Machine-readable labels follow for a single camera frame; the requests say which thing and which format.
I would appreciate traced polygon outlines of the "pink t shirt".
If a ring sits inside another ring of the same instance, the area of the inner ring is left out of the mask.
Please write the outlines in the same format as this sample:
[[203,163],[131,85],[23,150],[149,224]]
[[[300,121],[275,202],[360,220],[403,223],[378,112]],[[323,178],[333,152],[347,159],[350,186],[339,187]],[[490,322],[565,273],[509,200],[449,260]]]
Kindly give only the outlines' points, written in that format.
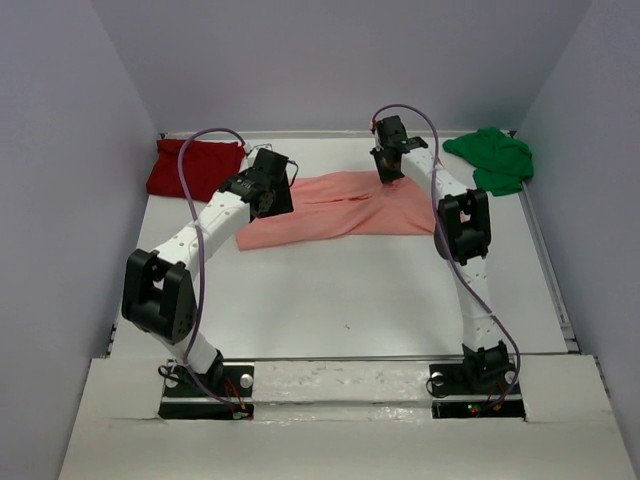
[[348,235],[431,235],[430,197],[411,179],[380,181],[373,171],[342,171],[297,180],[291,213],[257,219],[235,236],[241,251]]

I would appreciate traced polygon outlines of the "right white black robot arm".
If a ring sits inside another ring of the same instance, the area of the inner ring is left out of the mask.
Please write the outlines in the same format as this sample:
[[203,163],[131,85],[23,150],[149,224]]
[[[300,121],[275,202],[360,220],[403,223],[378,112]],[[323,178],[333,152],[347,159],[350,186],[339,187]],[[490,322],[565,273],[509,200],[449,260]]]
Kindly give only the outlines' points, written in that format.
[[462,315],[462,352],[458,363],[431,369],[429,393],[486,395],[500,403],[515,387],[517,365],[506,343],[512,337],[491,307],[486,260],[492,240],[487,193],[471,189],[452,176],[428,144],[410,137],[399,116],[372,120],[375,147],[371,150],[383,183],[405,177],[427,193],[436,222],[434,243],[454,277]]

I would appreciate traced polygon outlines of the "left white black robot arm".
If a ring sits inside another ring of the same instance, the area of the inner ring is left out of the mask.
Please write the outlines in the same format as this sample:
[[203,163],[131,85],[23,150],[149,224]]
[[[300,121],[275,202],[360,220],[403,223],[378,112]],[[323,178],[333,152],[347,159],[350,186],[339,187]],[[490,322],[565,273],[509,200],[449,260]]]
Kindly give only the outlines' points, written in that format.
[[198,394],[215,397],[224,370],[222,353],[200,332],[206,263],[252,221],[293,211],[287,175],[292,164],[260,148],[252,165],[223,181],[191,222],[127,259],[122,317],[164,345]]

